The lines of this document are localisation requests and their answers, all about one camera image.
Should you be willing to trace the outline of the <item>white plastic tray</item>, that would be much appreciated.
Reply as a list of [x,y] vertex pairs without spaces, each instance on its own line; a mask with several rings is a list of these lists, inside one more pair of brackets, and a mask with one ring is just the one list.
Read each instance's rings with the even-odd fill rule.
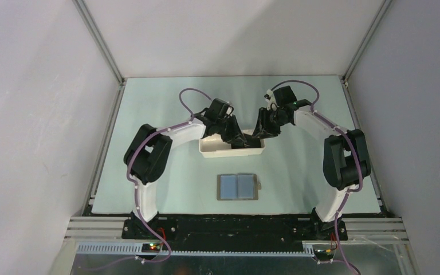
[[206,137],[199,141],[199,152],[204,158],[224,158],[260,155],[265,149],[265,143],[260,140],[260,146],[254,148],[233,148],[231,144],[222,141],[219,134]]

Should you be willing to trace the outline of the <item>beige card holder wallet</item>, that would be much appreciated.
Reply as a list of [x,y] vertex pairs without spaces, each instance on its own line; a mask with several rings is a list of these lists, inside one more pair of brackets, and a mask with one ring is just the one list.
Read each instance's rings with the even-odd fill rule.
[[[220,198],[220,177],[221,175],[236,175],[238,198],[237,199],[221,199]],[[257,201],[259,200],[259,191],[261,183],[256,174],[220,174],[217,175],[217,200],[218,201]]]

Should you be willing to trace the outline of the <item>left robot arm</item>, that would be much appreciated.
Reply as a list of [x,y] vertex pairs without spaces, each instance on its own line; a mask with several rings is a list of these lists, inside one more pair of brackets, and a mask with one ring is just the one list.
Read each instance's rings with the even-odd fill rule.
[[135,189],[136,231],[143,238],[152,238],[158,231],[153,219],[158,214],[156,181],[166,169],[171,150],[199,141],[200,153],[206,158],[259,155],[263,151],[263,142],[240,129],[233,111],[229,103],[214,99],[185,122],[161,129],[149,124],[139,128],[123,161],[126,177]]

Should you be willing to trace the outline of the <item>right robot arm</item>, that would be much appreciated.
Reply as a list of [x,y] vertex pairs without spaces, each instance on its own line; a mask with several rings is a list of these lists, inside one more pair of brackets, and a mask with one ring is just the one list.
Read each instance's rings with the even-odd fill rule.
[[334,123],[310,101],[297,99],[289,86],[270,89],[264,98],[268,104],[259,110],[255,138],[274,138],[282,126],[291,124],[324,142],[323,175],[331,188],[313,209],[315,220],[310,231],[315,238],[326,239],[341,217],[348,196],[359,192],[363,179],[371,173],[365,135],[359,129],[348,130]]

